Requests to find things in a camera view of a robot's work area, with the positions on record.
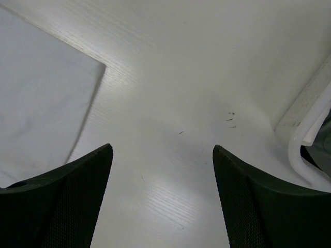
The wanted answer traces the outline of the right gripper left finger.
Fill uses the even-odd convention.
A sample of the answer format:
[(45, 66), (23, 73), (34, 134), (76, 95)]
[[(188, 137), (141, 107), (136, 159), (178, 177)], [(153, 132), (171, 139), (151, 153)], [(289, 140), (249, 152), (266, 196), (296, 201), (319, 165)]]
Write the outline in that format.
[(1, 189), (1, 247), (90, 247), (113, 161), (105, 144)]

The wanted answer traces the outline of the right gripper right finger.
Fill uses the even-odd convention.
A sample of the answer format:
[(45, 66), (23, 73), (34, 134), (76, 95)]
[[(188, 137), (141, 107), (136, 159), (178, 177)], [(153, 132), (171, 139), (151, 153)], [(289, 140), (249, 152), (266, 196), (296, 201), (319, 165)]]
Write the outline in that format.
[(230, 247), (330, 247), (330, 193), (274, 177), (220, 145), (213, 166)]

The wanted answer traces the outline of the white skirt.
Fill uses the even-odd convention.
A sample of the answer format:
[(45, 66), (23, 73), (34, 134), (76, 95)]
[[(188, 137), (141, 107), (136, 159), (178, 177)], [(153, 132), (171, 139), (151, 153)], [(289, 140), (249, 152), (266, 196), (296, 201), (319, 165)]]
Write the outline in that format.
[(105, 68), (1, 8), (1, 187), (67, 163)]

